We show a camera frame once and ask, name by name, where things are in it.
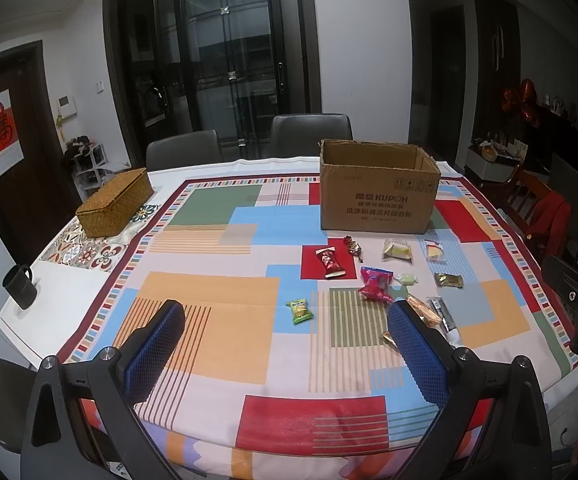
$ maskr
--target green candy package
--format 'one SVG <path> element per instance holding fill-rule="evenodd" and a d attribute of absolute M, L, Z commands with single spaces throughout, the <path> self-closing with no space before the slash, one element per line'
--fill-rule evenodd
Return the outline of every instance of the green candy package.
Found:
<path fill-rule="evenodd" d="M 287 306 L 293 312 L 293 324 L 297 325 L 303 321 L 313 319 L 313 312 L 307 306 L 307 300 L 295 300 L 287 302 Z"/>

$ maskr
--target cardboard box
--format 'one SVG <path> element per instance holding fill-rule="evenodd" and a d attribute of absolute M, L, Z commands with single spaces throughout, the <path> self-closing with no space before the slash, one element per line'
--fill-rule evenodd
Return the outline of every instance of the cardboard box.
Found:
<path fill-rule="evenodd" d="M 320 227 L 422 234 L 440 170 L 411 144 L 324 140 L 320 151 Z"/>

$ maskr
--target red rectangle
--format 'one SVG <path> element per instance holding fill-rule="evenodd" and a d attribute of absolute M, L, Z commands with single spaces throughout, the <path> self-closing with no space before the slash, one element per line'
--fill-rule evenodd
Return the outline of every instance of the red rectangle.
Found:
<path fill-rule="evenodd" d="M 303 245 L 302 246 L 302 260 L 300 265 L 300 279 L 301 280 L 326 280 L 325 266 L 317 256 L 316 251 L 325 249 L 327 247 L 336 248 L 336 261 L 346 271 L 342 276 L 330 278 L 331 280 L 354 280 L 357 275 L 355 273 L 355 260 L 353 255 L 349 253 L 342 238 L 327 238 L 327 245 Z"/>
<path fill-rule="evenodd" d="M 436 200 L 435 207 L 461 243 L 491 241 L 459 200 Z"/>
<path fill-rule="evenodd" d="M 309 182 L 309 205 L 320 205 L 319 182 Z"/>
<path fill-rule="evenodd" d="M 518 266 L 515 264 L 515 260 L 506 250 L 504 242 L 502 240 L 493 240 L 493 245 L 498 251 L 498 254 L 500 254 L 500 257 L 506 265 L 506 268 L 509 269 L 509 272 L 514 277 L 515 284 L 520 289 L 524 300 L 527 302 L 529 310 L 533 313 L 539 312 L 540 306 L 538 305 L 538 301 L 535 299 L 529 283 L 527 283 L 527 280 L 524 279 L 524 275 L 520 272 L 520 269 L 518 269 Z"/>
<path fill-rule="evenodd" d="M 235 447 L 299 456 L 386 450 L 389 431 L 384 396 L 279 399 L 248 395 Z"/>

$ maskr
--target wicker basket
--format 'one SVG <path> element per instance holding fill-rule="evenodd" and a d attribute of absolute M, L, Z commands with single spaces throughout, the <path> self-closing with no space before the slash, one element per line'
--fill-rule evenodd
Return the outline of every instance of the wicker basket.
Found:
<path fill-rule="evenodd" d="M 76 215 L 88 238 L 115 236 L 152 194 L 147 170 L 126 171 L 91 195 Z"/>

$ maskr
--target red candy wrapper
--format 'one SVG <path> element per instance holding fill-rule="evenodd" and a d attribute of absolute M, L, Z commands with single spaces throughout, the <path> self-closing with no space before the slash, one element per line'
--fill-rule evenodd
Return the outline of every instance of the red candy wrapper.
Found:
<path fill-rule="evenodd" d="M 393 281 L 393 272 L 375 267 L 360 267 L 360 275 L 364 281 L 364 287 L 358 292 L 367 300 L 393 303 L 393 298 L 387 294 L 387 289 Z"/>
<path fill-rule="evenodd" d="M 320 258 L 320 261 L 325 266 L 325 278 L 334 278 L 346 274 L 346 271 L 336 261 L 335 247 L 319 249 L 316 251 L 316 256 Z"/>

